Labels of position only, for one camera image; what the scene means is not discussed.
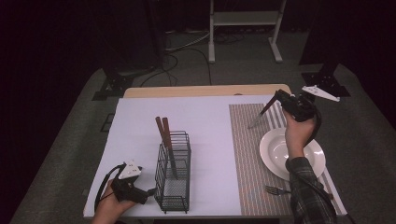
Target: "person's left hand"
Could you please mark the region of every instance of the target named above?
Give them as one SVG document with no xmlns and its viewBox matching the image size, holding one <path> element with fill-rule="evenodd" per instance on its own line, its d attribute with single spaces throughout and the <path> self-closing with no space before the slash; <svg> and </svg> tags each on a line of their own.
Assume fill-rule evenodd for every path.
<svg viewBox="0 0 396 224">
<path fill-rule="evenodd" d="M 113 193 L 111 183 L 107 182 L 106 190 L 102 195 L 91 224 L 113 224 L 126 210 L 132 208 L 136 203 L 132 201 L 119 202 Z"/>
</svg>

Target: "sleeve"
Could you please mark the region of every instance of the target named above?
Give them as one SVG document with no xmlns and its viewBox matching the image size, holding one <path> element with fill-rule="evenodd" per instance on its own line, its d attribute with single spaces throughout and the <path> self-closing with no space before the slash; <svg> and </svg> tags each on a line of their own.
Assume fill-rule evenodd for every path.
<svg viewBox="0 0 396 224">
<path fill-rule="evenodd" d="M 323 190 L 323 185 L 318 181 L 309 160 L 305 157 L 294 158 L 286 161 L 290 171 L 304 178 L 309 183 Z M 336 217 L 326 202 L 309 186 L 290 172 L 291 199 L 290 207 L 294 215 L 294 223 L 336 223 Z"/>
</svg>

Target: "fork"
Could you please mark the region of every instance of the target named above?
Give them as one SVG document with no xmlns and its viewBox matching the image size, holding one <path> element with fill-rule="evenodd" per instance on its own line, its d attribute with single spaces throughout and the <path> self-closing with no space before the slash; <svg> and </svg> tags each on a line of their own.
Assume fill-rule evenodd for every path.
<svg viewBox="0 0 396 224">
<path fill-rule="evenodd" d="M 274 194 L 274 195 L 282 195 L 282 194 L 291 193 L 290 191 L 288 191 L 286 189 L 270 187 L 270 186 L 267 186 L 267 185 L 265 185 L 265 191 L 267 191 L 270 194 Z"/>
</svg>

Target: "person's right hand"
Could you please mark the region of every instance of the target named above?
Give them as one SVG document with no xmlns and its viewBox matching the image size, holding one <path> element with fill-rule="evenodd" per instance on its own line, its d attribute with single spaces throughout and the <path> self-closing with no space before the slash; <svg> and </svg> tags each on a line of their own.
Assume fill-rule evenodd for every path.
<svg viewBox="0 0 396 224">
<path fill-rule="evenodd" d="M 107 187 L 96 208 L 91 224 L 113 224 L 122 213 L 136 205 L 132 201 L 119 202 L 111 188 L 111 183 L 113 183 L 113 179 L 107 182 Z"/>
<path fill-rule="evenodd" d="M 293 116 L 283 109 L 287 126 L 286 126 L 286 145 L 288 147 L 289 159 L 304 156 L 304 147 L 315 129 L 315 121 L 308 119 L 303 122 L 297 122 Z"/>
</svg>

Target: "gray striped placemat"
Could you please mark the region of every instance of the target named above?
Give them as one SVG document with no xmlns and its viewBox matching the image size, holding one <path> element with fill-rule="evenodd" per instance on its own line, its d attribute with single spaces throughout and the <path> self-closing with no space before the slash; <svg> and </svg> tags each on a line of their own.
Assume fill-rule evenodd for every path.
<svg viewBox="0 0 396 224">
<path fill-rule="evenodd" d="M 262 111 L 263 104 L 229 105 L 233 148 L 238 178 L 239 198 L 242 216 L 290 216 L 290 196 L 275 196 L 265 192 L 264 186 L 289 189 L 289 182 L 274 175 L 263 163 L 260 156 L 260 141 L 269 131 L 286 127 L 286 120 L 280 103 L 274 103 L 252 129 L 249 123 Z M 327 170 L 319 177 L 325 190 L 332 193 L 333 186 Z M 345 213 L 338 194 L 334 207 L 337 214 Z"/>
</svg>

